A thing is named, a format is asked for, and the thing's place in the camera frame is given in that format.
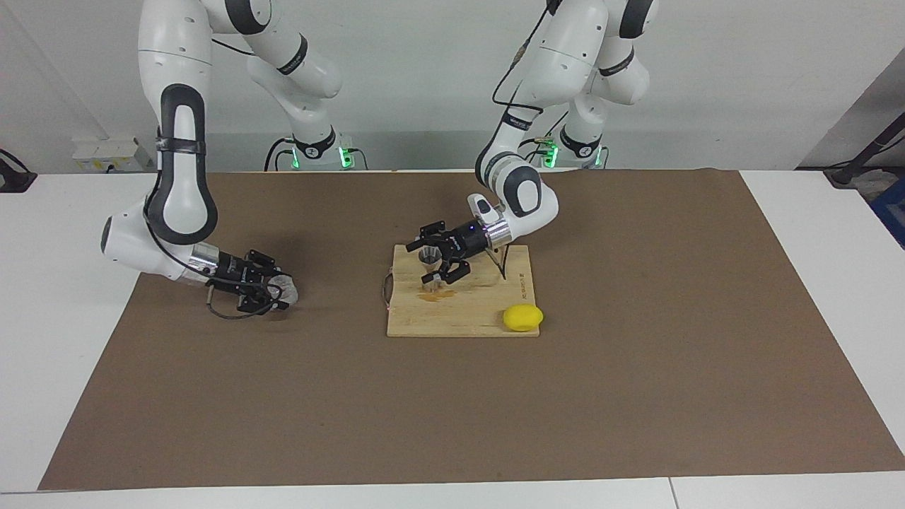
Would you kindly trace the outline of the black stand leg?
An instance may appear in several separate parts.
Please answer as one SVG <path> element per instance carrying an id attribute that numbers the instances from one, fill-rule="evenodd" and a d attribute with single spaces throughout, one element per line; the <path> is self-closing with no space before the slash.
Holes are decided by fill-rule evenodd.
<path id="1" fill-rule="evenodd" d="M 847 188 L 854 177 L 865 173 L 864 165 L 876 155 L 905 141 L 905 110 L 886 126 L 856 157 L 822 168 L 824 176 L 837 188 Z"/>

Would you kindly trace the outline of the brown table mat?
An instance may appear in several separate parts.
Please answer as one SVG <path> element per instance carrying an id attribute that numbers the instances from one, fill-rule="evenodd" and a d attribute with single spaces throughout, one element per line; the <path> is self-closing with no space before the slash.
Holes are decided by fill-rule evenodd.
<path id="1" fill-rule="evenodd" d="M 142 275 L 47 490 L 905 469 L 737 172 L 546 174 L 537 338 L 387 337 L 396 244 L 471 174 L 220 173 L 212 242 L 300 287 L 259 319 Z"/>

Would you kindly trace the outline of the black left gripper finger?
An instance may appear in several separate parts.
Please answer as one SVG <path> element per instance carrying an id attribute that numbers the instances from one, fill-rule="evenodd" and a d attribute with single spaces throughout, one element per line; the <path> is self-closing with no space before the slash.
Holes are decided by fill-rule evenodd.
<path id="1" fill-rule="evenodd" d="M 440 283 L 440 281 L 453 284 L 471 274 L 471 264 L 463 259 L 453 259 L 452 261 L 437 259 L 430 264 L 423 263 L 423 266 L 428 270 L 421 277 L 421 283 L 424 286 Z"/>
<path id="2" fill-rule="evenodd" d="M 446 228 L 444 221 L 429 223 L 420 228 L 418 236 L 405 245 L 407 252 L 414 252 L 427 246 L 439 249 L 441 257 L 453 256 L 453 232 Z"/>

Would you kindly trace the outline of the blue crate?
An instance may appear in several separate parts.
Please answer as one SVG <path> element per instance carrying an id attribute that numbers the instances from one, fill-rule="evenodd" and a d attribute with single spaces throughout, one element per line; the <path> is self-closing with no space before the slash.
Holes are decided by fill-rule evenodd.
<path id="1" fill-rule="evenodd" d="M 869 207 L 905 250 L 905 177 L 870 201 Z"/>

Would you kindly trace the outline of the steel jigger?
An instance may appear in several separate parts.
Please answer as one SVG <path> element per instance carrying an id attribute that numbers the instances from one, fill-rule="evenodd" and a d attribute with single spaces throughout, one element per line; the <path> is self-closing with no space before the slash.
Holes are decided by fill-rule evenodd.
<path id="1" fill-rule="evenodd" d="M 421 287 L 428 293 L 434 293 L 442 286 L 442 277 L 438 274 L 442 264 L 442 252 L 436 246 L 426 245 L 418 252 L 418 259 L 426 274 L 421 277 Z"/>

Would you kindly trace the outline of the wooden cutting board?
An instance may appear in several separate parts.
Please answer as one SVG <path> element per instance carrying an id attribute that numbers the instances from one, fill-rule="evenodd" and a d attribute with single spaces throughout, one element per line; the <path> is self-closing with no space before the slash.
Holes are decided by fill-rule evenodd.
<path id="1" fill-rule="evenodd" d="M 388 337 L 484 338 L 537 337 L 511 332 L 502 312 L 515 304 L 535 304 L 530 252 L 524 245 L 508 248 L 506 274 L 487 254 L 471 258 L 471 274 L 456 283 L 442 283 L 428 293 L 421 287 L 426 273 L 416 252 L 404 245 L 393 251 L 393 292 L 388 306 Z"/>

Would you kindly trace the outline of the yellow lemon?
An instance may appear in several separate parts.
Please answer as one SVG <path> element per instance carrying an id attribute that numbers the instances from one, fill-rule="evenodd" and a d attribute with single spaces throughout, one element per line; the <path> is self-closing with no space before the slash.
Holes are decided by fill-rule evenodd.
<path id="1" fill-rule="evenodd" d="M 535 304 L 515 304 L 502 312 L 502 323 L 511 332 L 537 331 L 544 321 L 543 310 Z"/>

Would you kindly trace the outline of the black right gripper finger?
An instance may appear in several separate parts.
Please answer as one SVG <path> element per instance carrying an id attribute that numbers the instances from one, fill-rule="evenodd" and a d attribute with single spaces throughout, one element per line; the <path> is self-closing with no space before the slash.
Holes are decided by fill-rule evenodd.
<path id="1" fill-rule="evenodd" d="M 256 250 L 245 255 L 245 279 L 271 279 L 279 275 L 291 276 L 281 270 L 276 260 Z"/>
<path id="2" fill-rule="evenodd" d="M 269 293 L 268 281 L 258 286 L 238 288 L 239 303 L 237 310 L 246 315 L 265 315 L 270 310 L 285 310 L 288 306 L 281 304 Z"/>

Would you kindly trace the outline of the white power strip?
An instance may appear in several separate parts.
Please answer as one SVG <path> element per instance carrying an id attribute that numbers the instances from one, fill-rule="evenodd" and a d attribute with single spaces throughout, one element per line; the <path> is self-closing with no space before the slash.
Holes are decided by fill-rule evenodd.
<path id="1" fill-rule="evenodd" d="M 77 141 L 72 161 L 84 172 L 132 173 L 156 170 L 154 158 L 135 138 Z"/>

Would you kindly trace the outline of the small clear glass cup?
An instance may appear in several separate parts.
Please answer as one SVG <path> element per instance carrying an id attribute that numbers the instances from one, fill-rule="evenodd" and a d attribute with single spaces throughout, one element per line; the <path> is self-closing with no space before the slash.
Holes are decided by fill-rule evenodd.
<path id="1" fill-rule="evenodd" d="M 298 289 L 291 275 L 280 274 L 271 277 L 268 289 L 271 296 L 285 306 L 292 306 L 298 302 Z"/>

